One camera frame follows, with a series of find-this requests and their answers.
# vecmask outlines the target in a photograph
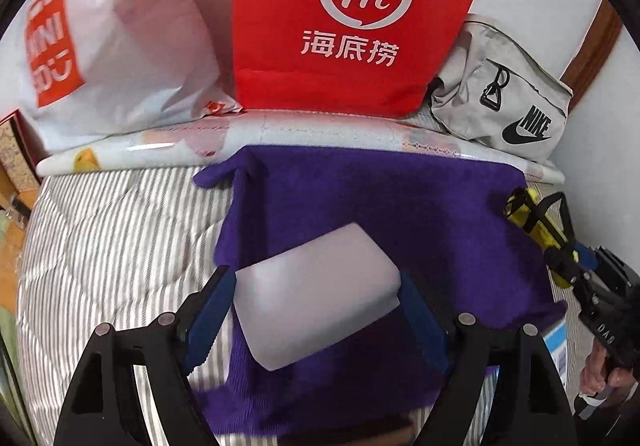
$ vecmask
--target white foam block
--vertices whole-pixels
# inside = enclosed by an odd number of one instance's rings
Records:
[[[267,370],[318,352],[398,307],[400,273],[356,223],[239,270],[234,305]]]

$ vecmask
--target striped bedsheet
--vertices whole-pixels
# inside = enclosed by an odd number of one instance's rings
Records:
[[[49,177],[31,217],[20,267],[18,352],[26,402],[42,446],[53,443],[58,415],[76,363],[93,329],[140,327],[175,311],[212,274],[211,257],[232,200],[231,188],[199,190],[199,168],[110,171]],[[536,185],[543,195],[550,187]],[[590,340],[569,302],[569,364],[580,365]],[[207,361],[190,376],[197,390],[222,384],[228,374],[232,319],[227,317]],[[570,368],[568,395],[577,393],[578,366]],[[136,367],[143,413],[156,445],[167,444],[146,371]],[[485,380],[466,443],[480,442],[495,376]],[[429,409],[411,414],[419,429]],[[276,446],[275,437],[228,435],[223,446]]]

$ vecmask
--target red paper bag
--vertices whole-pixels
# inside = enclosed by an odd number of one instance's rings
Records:
[[[420,106],[472,0],[234,0],[246,108],[400,117]]]
[[[84,84],[66,21],[65,0],[48,3],[36,0],[29,8],[24,35],[38,108],[62,99]]]

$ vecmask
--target orange label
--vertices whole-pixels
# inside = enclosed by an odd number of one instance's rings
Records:
[[[66,21],[65,0],[36,0],[27,14],[27,58],[41,108],[77,90],[84,80]]]
[[[208,115],[215,115],[215,114],[221,112],[223,110],[223,108],[225,108],[224,103],[215,102],[215,101],[209,101],[207,103],[207,106],[204,107],[204,109],[205,109],[205,111],[207,112]]]

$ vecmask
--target blue gripper pad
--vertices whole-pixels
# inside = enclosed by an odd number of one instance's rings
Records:
[[[227,270],[205,302],[187,333],[187,352],[182,367],[187,375],[207,359],[236,291],[236,273]]]
[[[592,271],[598,268],[598,259],[591,249],[577,241],[575,243],[575,250],[578,252],[578,262],[581,266]]]
[[[420,343],[422,353],[430,363],[443,374],[449,369],[447,353],[447,336],[426,301],[420,295],[409,275],[401,272],[402,284],[398,291],[398,299],[409,326]]]

